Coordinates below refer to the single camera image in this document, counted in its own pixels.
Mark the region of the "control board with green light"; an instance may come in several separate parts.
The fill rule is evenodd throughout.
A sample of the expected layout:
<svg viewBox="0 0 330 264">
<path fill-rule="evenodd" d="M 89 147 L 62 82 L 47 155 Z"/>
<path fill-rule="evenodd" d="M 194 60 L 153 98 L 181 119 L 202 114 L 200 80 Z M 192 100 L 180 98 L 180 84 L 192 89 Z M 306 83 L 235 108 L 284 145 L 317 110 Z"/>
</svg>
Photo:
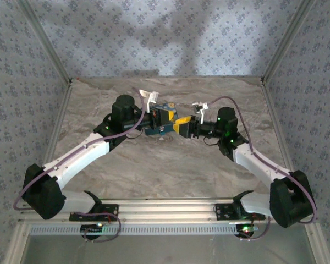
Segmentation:
<svg viewBox="0 0 330 264">
<path fill-rule="evenodd" d="M 102 223 L 96 224 L 82 224 L 80 233 L 102 233 L 104 225 Z"/>
<path fill-rule="evenodd" d="M 237 234 L 235 235 L 238 238 L 250 239 L 254 232 L 258 230 L 258 227 L 255 225 L 248 224 L 237 224 L 236 225 Z"/>
</svg>

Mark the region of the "aluminium frame post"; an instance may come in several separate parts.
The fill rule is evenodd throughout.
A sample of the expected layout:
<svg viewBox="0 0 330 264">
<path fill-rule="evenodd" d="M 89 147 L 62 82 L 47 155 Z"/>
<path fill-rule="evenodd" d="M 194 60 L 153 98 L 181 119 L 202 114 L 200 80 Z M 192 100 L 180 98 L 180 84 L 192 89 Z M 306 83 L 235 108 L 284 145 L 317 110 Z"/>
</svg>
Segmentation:
<svg viewBox="0 0 330 264">
<path fill-rule="evenodd" d="M 47 54 L 47 57 L 51 61 L 59 77 L 66 83 L 70 84 L 70 77 L 67 73 L 61 59 L 59 58 L 57 52 L 55 51 L 52 42 L 49 40 L 38 16 L 36 15 L 32 5 L 29 0 L 16 0 L 18 6 L 26 17 L 28 23 L 32 27 L 36 37 L 38 38 L 42 48 Z"/>
<path fill-rule="evenodd" d="M 300 1 L 300 4 L 298 5 L 296 11 L 291 17 L 290 23 L 286 28 L 285 32 L 283 33 L 282 38 L 278 43 L 278 46 L 273 53 L 273 56 L 270 59 L 266 70 L 264 71 L 264 74 L 261 77 L 263 85 L 266 86 L 271 81 L 272 77 L 274 76 L 275 72 L 281 64 L 282 59 L 284 58 L 286 52 L 288 51 L 293 40 L 295 39 L 300 28 L 302 27 L 305 19 L 307 18 L 307 15 L 309 14 L 316 2 L 317 0 Z"/>
</svg>

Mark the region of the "teal patterned box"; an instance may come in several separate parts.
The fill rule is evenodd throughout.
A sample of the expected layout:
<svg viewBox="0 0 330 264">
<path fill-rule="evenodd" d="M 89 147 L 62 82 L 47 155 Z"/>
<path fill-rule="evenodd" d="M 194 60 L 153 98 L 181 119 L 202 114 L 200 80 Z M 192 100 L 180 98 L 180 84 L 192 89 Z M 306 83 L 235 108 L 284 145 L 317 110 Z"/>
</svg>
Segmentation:
<svg viewBox="0 0 330 264">
<path fill-rule="evenodd" d="M 173 132 L 173 124 L 168 122 L 168 111 L 176 111 L 176 106 L 173 102 L 170 103 L 161 103 L 156 104 L 150 107 L 150 114 L 153 119 L 151 120 L 151 125 L 144 127 L 145 134 L 150 135 L 159 135 L 160 127 L 164 126 L 166 133 Z"/>
</svg>

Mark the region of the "aluminium side rail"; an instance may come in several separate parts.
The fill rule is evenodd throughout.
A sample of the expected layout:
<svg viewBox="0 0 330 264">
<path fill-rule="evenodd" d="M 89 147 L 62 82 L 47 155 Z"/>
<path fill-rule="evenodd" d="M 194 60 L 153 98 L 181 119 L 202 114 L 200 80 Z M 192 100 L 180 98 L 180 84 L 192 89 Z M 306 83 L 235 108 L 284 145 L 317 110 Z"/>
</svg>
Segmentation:
<svg viewBox="0 0 330 264">
<path fill-rule="evenodd" d="M 63 101 L 59 108 L 59 112 L 56 118 L 55 125 L 52 130 L 52 134 L 49 140 L 47 152 L 43 158 L 43 163 L 49 162 L 52 160 L 54 151 L 56 149 L 56 144 L 59 137 L 59 131 L 62 127 L 62 121 L 65 116 L 67 105 L 71 95 L 71 82 L 67 85 L 67 89 L 63 96 Z M 12 237 L 9 242 L 8 250 L 5 255 L 3 264 L 20 264 L 24 255 L 25 247 L 29 237 L 31 224 L 27 224 L 22 219 L 16 221 L 16 226 L 12 232 Z"/>
<path fill-rule="evenodd" d="M 264 78 L 261 78 L 262 92 L 265 97 L 266 105 L 272 119 L 272 123 L 276 132 L 279 148 L 283 157 L 283 161 L 288 169 L 295 171 L 292 159 L 290 157 L 287 143 L 283 134 L 283 130 L 278 119 L 277 111 L 272 101 L 272 96 L 266 86 Z M 323 235 L 321 225 L 318 222 L 304 225 L 308 241 L 313 253 L 316 264 L 330 264 L 330 251 L 325 236 Z"/>
</svg>

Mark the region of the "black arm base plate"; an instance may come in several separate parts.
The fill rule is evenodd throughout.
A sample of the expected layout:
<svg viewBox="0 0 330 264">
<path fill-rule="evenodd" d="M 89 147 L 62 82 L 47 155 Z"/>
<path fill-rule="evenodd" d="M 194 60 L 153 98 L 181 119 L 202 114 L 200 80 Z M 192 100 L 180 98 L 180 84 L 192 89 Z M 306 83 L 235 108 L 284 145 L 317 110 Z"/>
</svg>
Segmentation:
<svg viewBox="0 0 330 264">
<path fill-rule="evenodd" d="M 118 216 L 119 205 L 117 204 L 95 204 L 88 213 L 73 212 L 69 216 L 72 222 L 114 222 L 117 221 L 112 215 Z"/>
<path fill-rule="evenodd" d="M 266 216 L 258 213 L 248 213 L 242 205 L 235 203 L 217 203 L 213 207 L 218 221 L 228 220 L 265 220 Z"/>
</svg>

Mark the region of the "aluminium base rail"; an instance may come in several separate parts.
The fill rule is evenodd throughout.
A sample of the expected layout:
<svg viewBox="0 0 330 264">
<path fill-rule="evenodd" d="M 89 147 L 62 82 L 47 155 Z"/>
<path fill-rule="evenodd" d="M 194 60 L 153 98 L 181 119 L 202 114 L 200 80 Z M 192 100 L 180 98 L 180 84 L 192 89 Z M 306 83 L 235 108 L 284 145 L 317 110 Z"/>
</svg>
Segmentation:
<svg viewBox="0 0 330 264">
<path fill-rule="evenodd" d="M 267 217 L 254 213 L 246 219 L 225 216 L 217 220 L 217 204 L 231 204 L 232 199 L 224 198 L 183 198 L 183 199 L 104 199 L 104 204 L 118 205 L 118 217 L 126 224 L 249 224 L 265 223 Z"/>
</svg>

